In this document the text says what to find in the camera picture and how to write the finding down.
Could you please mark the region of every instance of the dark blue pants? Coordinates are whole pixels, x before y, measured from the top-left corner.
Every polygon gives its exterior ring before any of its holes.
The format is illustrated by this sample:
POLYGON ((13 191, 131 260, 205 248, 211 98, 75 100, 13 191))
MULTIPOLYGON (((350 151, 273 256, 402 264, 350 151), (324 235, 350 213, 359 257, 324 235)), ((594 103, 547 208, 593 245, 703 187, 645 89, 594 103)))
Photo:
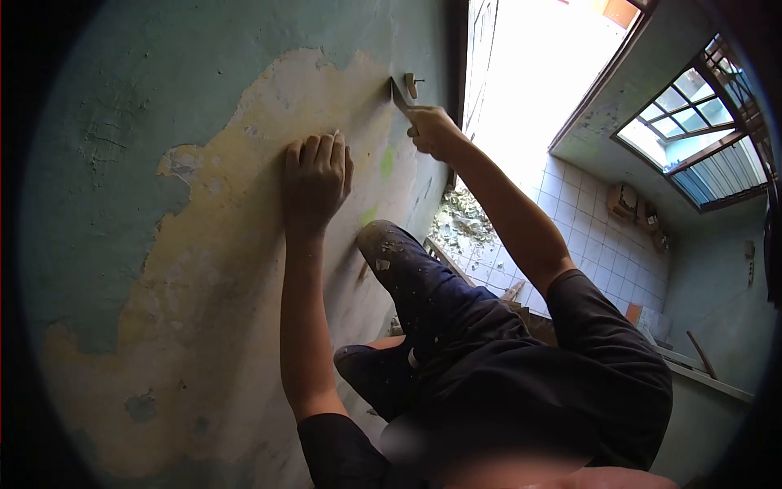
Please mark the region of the dark blue pants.
POLYGON ((390 221, 373 221, 361 230, 358 248, 377 280, 391 294, 404 342, 376 350, 366 345, 339 348, 339 374, 386 421, 401 414, 415 374, 436 354, 439 338, 474 304, 496 299, 486 287, 470 287, 459 275, 429 256, 418 241, 390 221), (413 351, 413 364, 409 361, 413 351))

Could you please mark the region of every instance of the open door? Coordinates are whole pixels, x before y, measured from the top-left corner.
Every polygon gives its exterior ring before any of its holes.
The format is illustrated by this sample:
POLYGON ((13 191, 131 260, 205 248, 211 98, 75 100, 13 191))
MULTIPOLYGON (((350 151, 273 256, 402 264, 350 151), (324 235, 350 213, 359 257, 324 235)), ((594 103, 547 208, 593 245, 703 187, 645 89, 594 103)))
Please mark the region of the open door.
POLYGON ((469 0, 467 27, 467 76, 462 131, 473 140, 486 91, 499 0, 469 0))

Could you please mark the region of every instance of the paint scraper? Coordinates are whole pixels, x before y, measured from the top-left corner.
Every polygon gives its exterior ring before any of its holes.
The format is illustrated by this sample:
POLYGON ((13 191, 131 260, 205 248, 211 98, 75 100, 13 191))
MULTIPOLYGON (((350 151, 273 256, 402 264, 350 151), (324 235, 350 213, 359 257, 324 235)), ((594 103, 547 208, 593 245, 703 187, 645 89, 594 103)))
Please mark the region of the paint scraper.
POLYGON ((390 77, 389 80, 391 82, 391 98, 393 99, 396 107, 398 107, 404 116, 407 117, 407 111, 410 110, 413 104, 408 103, 407 99, 404 98, 402 91, 399 90, 399 85, 396 84, 396 81, 393 79, 393 77, 390 77))

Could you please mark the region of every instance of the person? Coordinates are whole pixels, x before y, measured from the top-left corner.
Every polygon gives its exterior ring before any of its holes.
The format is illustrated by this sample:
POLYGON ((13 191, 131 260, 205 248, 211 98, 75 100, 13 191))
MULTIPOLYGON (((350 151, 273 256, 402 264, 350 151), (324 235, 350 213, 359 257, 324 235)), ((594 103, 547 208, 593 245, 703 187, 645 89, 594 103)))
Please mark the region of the person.
MULTIPOLYGON (((675 487, 646 472, 673 403, 665 362, 574 265, 551 219, 442 108, 416 106, 406 115, 418 151, 456 171, 546 300, 558 347, 534 340, 508 306, 485 287, 468 285, 402 228, 373 221, 360 231, 357 245, 391 294, 404 335, 336 349, 339 374, 390 426, 418 408, 438 406, 447 414, 472 399, 471 412, 486 419, 496 413, 501 429, 522 437, 545 432, 536 426, 559 426, 558 419, 562 426, 584 426, 584 433, 594 430, 588 466, 541 480, 539 487, 675 487), (550 412, 559 414, 549 419, 550 412)), ((514 485, 501 476, 486 478, 501 472, 491 464, 466 475, 457 470, 458 476, 444 481, 401 473, 350 419, 335 387, 322 296, 325 230, 350 193, 353 175, 344 135, 293 142, 284 173, 282 385, 315 486, 514 485)), ((486 433, 484 438, 499 436, 486 433)), ((450 467, 453 472, 460 465, 450 467)))

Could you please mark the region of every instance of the paint-splattered pants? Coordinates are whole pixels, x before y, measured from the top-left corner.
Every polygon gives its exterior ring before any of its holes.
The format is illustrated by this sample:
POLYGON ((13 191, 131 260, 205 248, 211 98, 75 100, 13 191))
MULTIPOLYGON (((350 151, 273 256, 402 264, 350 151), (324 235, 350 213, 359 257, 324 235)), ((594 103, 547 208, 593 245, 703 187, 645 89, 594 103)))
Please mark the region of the paint-splattered pants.
POLYGON ((369 223, 357 243, 375 277, 391 294, 405 339, 385 350, 341 347, 334 364, 345 381, 391 421, 403 411, 415 369, 436 353, 438 339, 474 304, 497 296, 486 287, 470 287, 390 221, 369 223))

